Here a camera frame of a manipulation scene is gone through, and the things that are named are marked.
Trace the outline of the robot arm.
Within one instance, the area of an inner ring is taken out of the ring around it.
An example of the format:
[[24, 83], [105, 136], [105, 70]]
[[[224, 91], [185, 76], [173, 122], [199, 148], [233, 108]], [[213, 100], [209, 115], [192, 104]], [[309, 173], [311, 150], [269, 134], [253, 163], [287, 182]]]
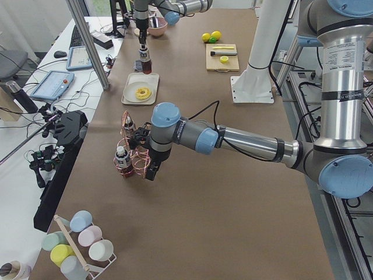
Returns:
[[281, 162], [304, 173], [329, 194], [356, 198], [372, 188], [372, 162], [360, 138], [364, 99], [365, 40], [372, 32], [371, 1], [311, 1], [302, 7], [300, 34], [323, 45], [321, 132], [308, 143], [240, 131], [181, 117], [172, 103], [160, 103], [152, 115], [147, 139], [153, 180], [173, 144], [202, 154], [214, 148], [233, 149], [265, 162]]
[[134, 17], [139, 29], [140, 49], [146, 48], [147, 29], [149, 28], [149, 6], [155, 6], [169, 25], [175, 25], [181, 17], [203, 13], [210, 9], [213, 1], [151, 1], [134, 0]]

